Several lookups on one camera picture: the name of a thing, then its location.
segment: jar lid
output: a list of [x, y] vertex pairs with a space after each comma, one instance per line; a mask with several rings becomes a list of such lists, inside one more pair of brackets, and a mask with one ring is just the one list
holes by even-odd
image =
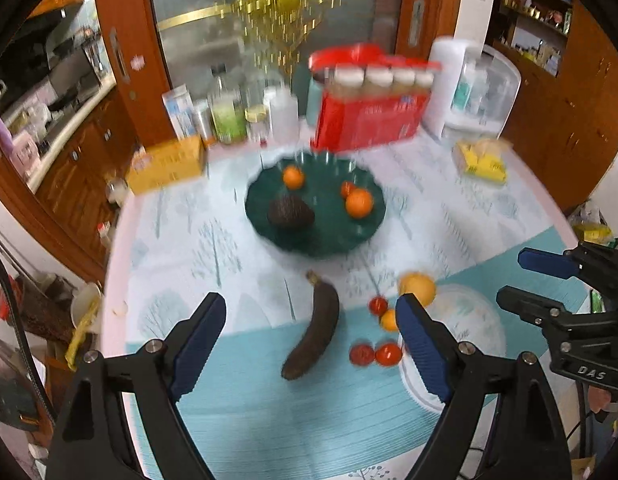
[[386, 66], [368, 66], [367, 81], [374, 85], [388, 88], [393, 83], [393, 74], [391, 69]]
[[333, 78], [338, 84], [356, 88], [362, 86], [362, 82], [365, 80], [365, 71], [359, 66], [337, 65]]
[[431, 88], [433, 85], [433, 72], [416, 72], [416, 84], [422, 88]]
[[393, 72], [393, 80], [396, 83], [400, 83], [403, 85], [413, 85], [416, 80], [416, 71], [412, 68], [394, 68], [391, 70]]
[[256, 105], [244, 111], [244, 118], [249, 123], [259, 123], [267, 118], [267, 109], [264, 105]]

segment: screw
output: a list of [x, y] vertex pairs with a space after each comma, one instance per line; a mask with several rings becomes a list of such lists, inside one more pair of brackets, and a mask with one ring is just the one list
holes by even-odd
[[159, 352], [162, 347], [163, 342], [160, 341], [160, 339], [151, 339], [145, 344], [145, 350], [147, 350], [150, 354]]
[[458, 343], [458, 350], [461, 354], [472, 355], [475, 353], [475, 346], [468, 341], [460, 341], [460, 343]]
[[89, 350], [88, 352], [84, 353], [83, 361], [86, 363], [93, 363], [94, 361], [96, 361], [99, 355], [100, 355], [99, 351]]
[[533, 352], [522, 352], [522, 361], [528, 365], [535, 365], [538, 362], [538, 358]]

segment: gold stripe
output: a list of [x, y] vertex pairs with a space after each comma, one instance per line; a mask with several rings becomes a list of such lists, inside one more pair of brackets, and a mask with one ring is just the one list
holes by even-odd
[[192, 12], [185, 12], [173, 18], [168, 18], [162, 22], [158, 22], [156, 26], [158, 30], [166, 30], [168, 28], [177, 27], [178, 25], [184, 25], [185, 23], [195, 22], [196, 20], [202, 20], [203, 18], [209, 18], [211, 16], [222, 16], [227, 12], [231, 12], [231, 5], [214, 5], [212, 7], [206, 7], [205, 9], [192, 10]]

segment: white appliance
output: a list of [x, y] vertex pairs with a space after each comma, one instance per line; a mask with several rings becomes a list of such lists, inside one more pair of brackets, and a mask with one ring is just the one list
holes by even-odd
[[422, 117], [429, 134], [499, 137], [520, 88], [515, 65], [488, 45], [445, 36], [434, 41], [429, 61], [442, 65]]

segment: blue gripper pad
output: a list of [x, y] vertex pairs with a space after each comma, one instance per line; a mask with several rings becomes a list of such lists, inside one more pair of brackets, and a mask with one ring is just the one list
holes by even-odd
[[525, 247], [518, 253], [518, 264], [526, 270], [533, 270], [548, 276], [555, 276], [568, 280], [571, 276], [577, 276], [580, 266], [569, 256], [548, 253]]
[[[422, 309], [419, 305], [414, 305], [414, 308]], [[398, 330], [418, 367], [427, 391], [437, 395], [441, 402], [449, 402], [452, 391], [447, 384], [447, 362], [436, 349], [420, 319], [413, 313], [405, 296], [399, 297], [395, 304], [395, 317]]]
[[190, 393], [196, 386], [202, 368], [225, 326], [225, 320], [227, 307], [224, 298], [220, 294], [211, 293], [189, 319], [180, 321], [167, 336], [168, 347], [172, 335], [177, 337], [191, 331], [173, 360], [173, 382], [169, 388], [173, 402], [178, 402], [181, 396]]

